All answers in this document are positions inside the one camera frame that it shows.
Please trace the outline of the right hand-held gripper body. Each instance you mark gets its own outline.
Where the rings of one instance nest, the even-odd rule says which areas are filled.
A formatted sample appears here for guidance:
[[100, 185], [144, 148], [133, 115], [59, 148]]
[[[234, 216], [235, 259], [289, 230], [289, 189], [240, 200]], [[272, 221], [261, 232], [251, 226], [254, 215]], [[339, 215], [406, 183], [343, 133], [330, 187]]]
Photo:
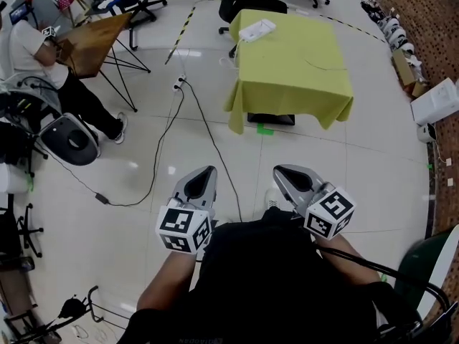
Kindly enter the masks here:
[[348, 226], [355, 208], [355, 201], [342, 187], [325, 182], [311, 196], [301, 199], [295, 211], [304, 218], [306, 230], [331, 240]]

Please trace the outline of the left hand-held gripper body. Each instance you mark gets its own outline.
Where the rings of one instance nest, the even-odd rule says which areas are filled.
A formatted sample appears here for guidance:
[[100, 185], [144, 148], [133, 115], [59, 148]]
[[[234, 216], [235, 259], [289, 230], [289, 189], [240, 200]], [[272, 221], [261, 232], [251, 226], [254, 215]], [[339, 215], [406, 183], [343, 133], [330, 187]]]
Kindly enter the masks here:
[[214, 215], [213, 209], [170, 198], [160, 208], [155, 231], [167, 250], [196, 255], [212, 232]]

